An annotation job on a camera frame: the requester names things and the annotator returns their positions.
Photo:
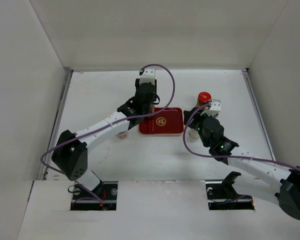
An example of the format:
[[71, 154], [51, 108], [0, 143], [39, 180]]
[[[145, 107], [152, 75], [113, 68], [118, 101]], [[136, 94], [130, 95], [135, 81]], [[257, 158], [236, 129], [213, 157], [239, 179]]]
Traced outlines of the small black dome cap bottle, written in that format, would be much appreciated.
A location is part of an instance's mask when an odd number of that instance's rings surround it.
[[195, 140], [200, 138], [198, 131], [192, 128], [189, 130], [189, 136]]

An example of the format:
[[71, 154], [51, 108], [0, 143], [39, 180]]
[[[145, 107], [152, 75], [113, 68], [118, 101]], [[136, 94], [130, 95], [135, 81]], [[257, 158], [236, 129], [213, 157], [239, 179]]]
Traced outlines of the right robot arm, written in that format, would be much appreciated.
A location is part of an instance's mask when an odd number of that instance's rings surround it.
[[207, 157], [237, 169], [222, 181], [221, 190], [226, 197], [257, 197], [300, 220], [300, 166], [254, 156], [225, 137], [219, 120], [200, 108], [185, 110], [183, 114], [185, 127], [195, 130], [202, 145], [208, 148]]

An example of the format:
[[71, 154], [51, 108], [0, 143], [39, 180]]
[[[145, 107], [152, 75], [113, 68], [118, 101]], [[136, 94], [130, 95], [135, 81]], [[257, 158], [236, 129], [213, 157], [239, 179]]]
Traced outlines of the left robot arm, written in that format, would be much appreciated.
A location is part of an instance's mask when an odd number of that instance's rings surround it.
[[81, 136], [107, 125], [109, 127], [53, 151], [53, 163], [70, 181], [77, 181], [83, 185], [90, 199], [95, 200], [102, 195], [102, 181], [89, 168], [89, 152], [113, 136], [134, 128], [145, 120], [143, 115], [153, 112], [153, 104], [158, 99], [157, 80], [140, 77], [136, 79], [135, 87], [135, 95], [117, 111], [77, 134]]

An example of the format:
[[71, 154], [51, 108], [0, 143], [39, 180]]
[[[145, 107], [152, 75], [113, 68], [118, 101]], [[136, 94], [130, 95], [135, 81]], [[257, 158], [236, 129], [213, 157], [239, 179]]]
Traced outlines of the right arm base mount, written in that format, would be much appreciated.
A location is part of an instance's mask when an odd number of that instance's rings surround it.
[[207, 204], [211, 211], [255, 210], [253, 198], [238, 194], [233, 184], [241, 173], [232, 171], [224, 179], [205, 182]]

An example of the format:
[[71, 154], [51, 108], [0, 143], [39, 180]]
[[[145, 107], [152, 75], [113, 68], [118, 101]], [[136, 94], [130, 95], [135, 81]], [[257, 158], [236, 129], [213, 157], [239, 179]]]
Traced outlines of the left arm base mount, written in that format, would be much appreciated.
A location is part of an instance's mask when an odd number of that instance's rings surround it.
[[117, 209], [118, 197], [117, 181], [106, 181], [94, 190], [103, 202], [100, 202], [79, 184], [71, 185], [68, 193], [72, 194], [70, 210], [71, 211], [115, 211]]

